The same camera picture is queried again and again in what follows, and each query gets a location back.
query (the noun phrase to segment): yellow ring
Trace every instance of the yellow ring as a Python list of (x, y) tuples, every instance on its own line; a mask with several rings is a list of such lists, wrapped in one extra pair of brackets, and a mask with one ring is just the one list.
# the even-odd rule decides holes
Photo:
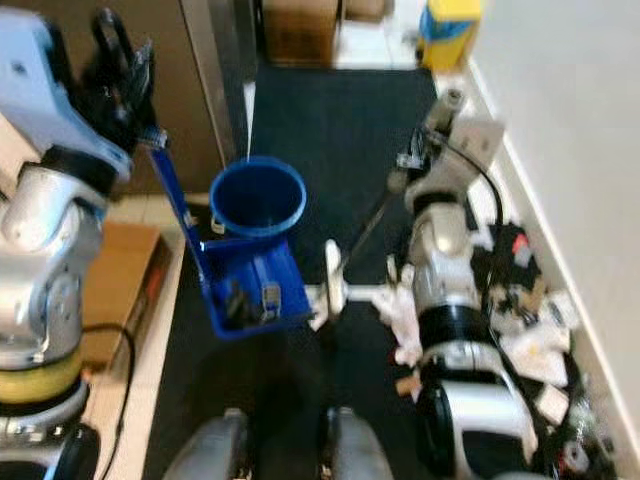
[(22, 371), (0, 371), (0, 403), (34, 403), (61, 394), (78, 378), (80, 349), (59, 362)]

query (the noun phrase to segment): blue holder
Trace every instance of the blue holder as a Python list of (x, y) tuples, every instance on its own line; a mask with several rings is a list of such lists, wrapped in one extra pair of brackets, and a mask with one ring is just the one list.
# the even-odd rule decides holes
[[(152, 149), (151, 159), (195, 259), (200, 290), (218, 337), (240, 340), (304, 325), (311, 308), (285, 236), (201, 241), (168, 152)], [(226, 301), (234, 285), (247, 294), (252, 305), (270, 309), (275, 318), (258, 326), (229, 328)], [(265, 295), (274, 289), (279, 301)]]

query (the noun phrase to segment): black cylinder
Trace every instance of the black cylinder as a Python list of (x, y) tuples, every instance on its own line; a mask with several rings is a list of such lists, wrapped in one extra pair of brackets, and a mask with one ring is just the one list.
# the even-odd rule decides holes
[(425, 310), (418, 319), (420, 342), (427, 351), (434, 345), (455, 340), (493, 344), (489, 324), (479, 310), (445, 305)]
[(439, 383), (425, 385), (416, 405), (418, 458), (439, 477), (453, 477), (455, 446), (447, 394)]
[(105, 197), (111, 193), (118, 176), (116, 169), (104, 160), (57, 145), (44, 153), (40, 163), (26, 162), (22, 166), (23, 169), (31, 167), (47, 168), (75, 177)]

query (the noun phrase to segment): cardboard box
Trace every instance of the cardboard box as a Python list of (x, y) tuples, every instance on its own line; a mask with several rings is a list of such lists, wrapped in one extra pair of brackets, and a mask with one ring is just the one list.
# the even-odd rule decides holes
[(380, 22), (386, 11), (385, 0), (345, 0), (349, 20)]
[(262, 13), (272, 62), (331, 66), (338, 0), (263, 0)]
[[(126, 327), (140, 351), (170, 260), (171, 251), (157, 228), (106, 222), (102, 250), (85, 280), (83, 325)], [(117, 333), (85, 335), (83, 359), (96, 369), (119, 362), (120, 350), (127, 350), (122, 343)]]

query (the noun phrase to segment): white wall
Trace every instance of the white wall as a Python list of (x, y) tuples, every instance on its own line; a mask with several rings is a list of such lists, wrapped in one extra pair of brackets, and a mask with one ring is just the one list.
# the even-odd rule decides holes
[(640, 2), (494, 0), (472, 58), (637, 448)]

